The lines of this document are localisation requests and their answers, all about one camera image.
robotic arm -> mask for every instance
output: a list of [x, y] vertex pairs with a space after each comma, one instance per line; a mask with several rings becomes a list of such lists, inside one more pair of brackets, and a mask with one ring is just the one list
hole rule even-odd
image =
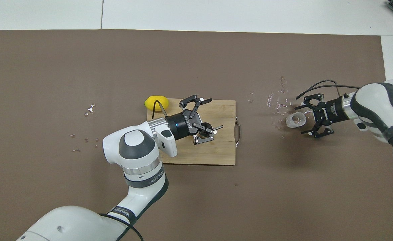
[[[195, 145], [209, 142], [214, 139], [216, 130], [223, 127], [212, 128], [209, 123], [203, 123], [196, 112], [200, 105], [211, 101], [194, 95], [180, 101], [181, 113], [153, 119], [106, 136], [103, 140], [106, 159], [109, 163], [120, 165], [129, 186], [125, 199], [106, 215], [77, 206], [54, 209], [17, 241], [120, 240], [168, 188], [159, 149], [175, 157], [176, 140], [193, 136]], [[195, 102], [192, 110], [185, 108], [190, 102]]]
[[[317, 105], [310, 104], [313, 99], [319, 101]], [[393, 80], [365, 85], [328, 102], [323, 101], [320, 93], [305, 96], [302, 105], [295, 109], [304, 107], [313, 110], [315, 125], [302, 134], [320, 138], [334, 133], [332, 123], [352, 119], [361, 131], [370, 130], [378, 140], [393, 146]], [[319, 133], [321, 126], [326, 128]]]

white floor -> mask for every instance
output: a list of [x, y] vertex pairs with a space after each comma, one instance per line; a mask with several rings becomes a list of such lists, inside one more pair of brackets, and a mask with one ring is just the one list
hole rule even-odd
[[0, 29], [158, 29], [380, 35], [393, 78], [384, 0], [0, 0]]

wooden cutting board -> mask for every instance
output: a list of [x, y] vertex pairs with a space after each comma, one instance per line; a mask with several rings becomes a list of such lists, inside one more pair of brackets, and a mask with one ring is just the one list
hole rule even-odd
[[[168, 115], [180, 113], [178, 106], [182, 99], [168, 99]], [[187, 109], [192, 110], [193, 103]], [[217, 130], [214, 140], [193, 145], [193, 137], [187, 136], [176, 141], [177, 156], [169, 157], [162, 151], [162, 162], [166, 164], [200, 164], [200, 165], [235, 165], [235, 100], [213, 100], [201, 105], [198, 114], [202, 122], [208, 122], [213, 127], [223, 125]], [[155, 119], [163, 117], [162, 112], [155, 112]], [[147, 120], [152, 119], [152, 111], [147, 111]]]

black button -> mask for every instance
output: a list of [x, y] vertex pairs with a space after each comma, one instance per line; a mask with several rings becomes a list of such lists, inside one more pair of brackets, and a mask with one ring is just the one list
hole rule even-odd
[[164, 137], [170, 137], [170, 136], [172, 136], [171, 131], [169, 131], [169, 130], [163, 130], [163, 131], [161, 131], [161, 134], [162, 134]]
[[357, 123], [357, 127], [360, 129], [360, 130], [364, 130], [365, 128], [366, 128], [366, 125], [364, 125], [363, 123]]

lemon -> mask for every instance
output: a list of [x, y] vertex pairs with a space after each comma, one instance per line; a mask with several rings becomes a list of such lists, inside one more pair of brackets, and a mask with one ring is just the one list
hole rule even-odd
[[[158, 100], [164, 109], [167, 109], [169, 106], [169, 101], [165, 96], [158, 96], [158, 95], [152, 95], [149, 98], [147, 98], [146, 101], [144, 101], [144, 105], [146, 106], [147, 109], [153, 111], [153, 104], [155, 103], [155, 100]], [[155, 106], [155, 111], [161, 111], [161, 107], [156, 103]]]

